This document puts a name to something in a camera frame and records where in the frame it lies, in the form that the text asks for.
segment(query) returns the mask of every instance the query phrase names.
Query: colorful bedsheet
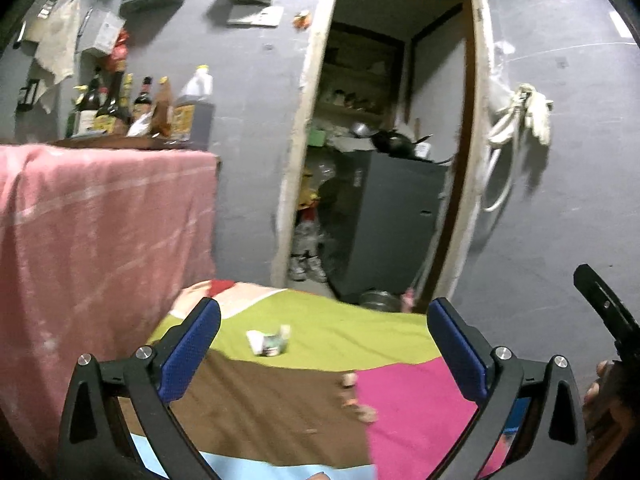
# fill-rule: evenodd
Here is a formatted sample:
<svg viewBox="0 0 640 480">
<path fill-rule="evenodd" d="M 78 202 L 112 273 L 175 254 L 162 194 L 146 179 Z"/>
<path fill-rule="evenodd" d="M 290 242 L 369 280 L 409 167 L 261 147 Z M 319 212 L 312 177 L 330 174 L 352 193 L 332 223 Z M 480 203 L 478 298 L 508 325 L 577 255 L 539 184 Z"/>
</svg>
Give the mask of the colorful bedsheet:
<svg viewBox="0 0 640 480">
<path fill-rule="evenodd" d="M 178 298 L 151 340 L 188 314 L 208 289 Z M 476 406 L 463 399 L 424 316 L 365 310 L 293 290 L 236 283 L 215 298 L 222 328 L 185 396 L 172 410 L 223 480 L 424 480 L 455 443 Z M 291 326 L 285 354 L 256 357 L 247 330 Z M 339 397 L 357 371 L 361 403 L 378 412 L 364 424 Z M 145 465 L 163 474 L 132 407 L 129 429 Z M 496 470 L 497 449 L 484 473 Z"/>
</svg>

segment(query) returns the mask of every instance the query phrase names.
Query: sneaker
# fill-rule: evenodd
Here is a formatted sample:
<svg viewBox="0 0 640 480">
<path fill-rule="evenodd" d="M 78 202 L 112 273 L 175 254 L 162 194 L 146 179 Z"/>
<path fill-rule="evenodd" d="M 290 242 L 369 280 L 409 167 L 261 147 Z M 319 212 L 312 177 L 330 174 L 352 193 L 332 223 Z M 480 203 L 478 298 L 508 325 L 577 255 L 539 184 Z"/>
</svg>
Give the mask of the sneaker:
<svg viewBox="0 0 640 480">
<path fill-rule="evenodd" d="M 326 274 L 322 269 L 322 262 L 317 256 L 311 256 L 306 259 L 306 275 L 308 278 L 318 283 L 326 282 Z"/>
<path fill-rule="evenodd" d="M 302 265 L 304 256 L 292 256 L 289 259 L 289 279 L 294 282 L 304 282 L 306 280 L 305 267 Z"/>
</svg>

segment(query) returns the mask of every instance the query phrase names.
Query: light blue fabric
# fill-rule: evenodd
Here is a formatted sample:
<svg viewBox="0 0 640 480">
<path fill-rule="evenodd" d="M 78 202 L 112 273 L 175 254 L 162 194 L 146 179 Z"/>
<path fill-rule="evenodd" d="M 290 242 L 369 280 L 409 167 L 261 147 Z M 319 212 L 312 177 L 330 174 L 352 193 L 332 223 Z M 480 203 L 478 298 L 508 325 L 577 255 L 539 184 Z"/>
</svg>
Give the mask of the light blue fabric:
<svg viewBox="0 0 640 480">
<path fill-rule="evenodd" d="M 144 436 L 131 435 L 145 467 L 167 478 L 164 469 Z M 347 469 L 333 469 L 325 465 L 274 466 L 244 458 L 231 458 L 200 452 L 222 480 L 306 480 L 321 471 L 331 480 L 375 480 L 376 467 L 363 465 Z"/>
</svg>

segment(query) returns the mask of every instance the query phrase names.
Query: pink cloth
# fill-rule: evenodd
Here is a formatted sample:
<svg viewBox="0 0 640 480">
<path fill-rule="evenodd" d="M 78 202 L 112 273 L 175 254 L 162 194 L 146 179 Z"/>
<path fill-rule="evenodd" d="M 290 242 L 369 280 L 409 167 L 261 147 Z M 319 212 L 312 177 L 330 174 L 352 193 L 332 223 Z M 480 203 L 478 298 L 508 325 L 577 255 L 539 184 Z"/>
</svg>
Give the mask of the pink cloth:
<svg viewBox="0 0 640 480">
<path fill-rule="evenodd" d="M 0 148 L 0 408 L 50 470 L 76 359 L 131 354 L 214 275 L 218 159 Z"/>
<path fill-rule="evenodd" d="M 442 357 L 358 372 L 358 400 L 378 411 L 367 427 L 378 480 L 424 480 L 453 446 L 476 410 L 456 386 Z M 500 442 L 482 475 L 500 468 Z"/>
</svg>

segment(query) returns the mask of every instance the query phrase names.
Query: silver screw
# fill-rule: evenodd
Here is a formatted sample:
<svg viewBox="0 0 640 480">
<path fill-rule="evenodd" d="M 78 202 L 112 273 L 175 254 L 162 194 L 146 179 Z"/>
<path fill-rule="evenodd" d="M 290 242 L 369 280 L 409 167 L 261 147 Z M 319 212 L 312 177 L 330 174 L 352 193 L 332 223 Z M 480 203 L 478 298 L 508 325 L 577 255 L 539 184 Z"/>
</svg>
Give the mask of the silver screw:
<svg viewBox="0 0 640 480">
<path fill-rule="evenodd" d="M 89 364 L 89 362 L 91 361 L 91 354 L 82 354 L 79 358 L 78 358 L 78 364 L 80 366 L 84 366 Z"/>
<path fill-rule="evenodd" d="M 498 348 L 495 349 L 495 354 L 498 356 L 498 359 L 502 359 L 503 361 L 507 361 L 513 356 L 511 350 L 506 346 L 498 346 Z"/>
<path fill-rule="evenodd" d="M 569 364 L 569 361 L 567 361 L 566 358 L 562 357 L 561 355 L 557 355 L 556 357 L 554 357 L 554 362 L 561 368 L 566 368 Z"/>
<path fill-rule="evenodd" d="M 136 350 L 136 357 L 138 359 L 146 359 L 153 353 L 151 346 L 141 346 Z"/>
</svg>

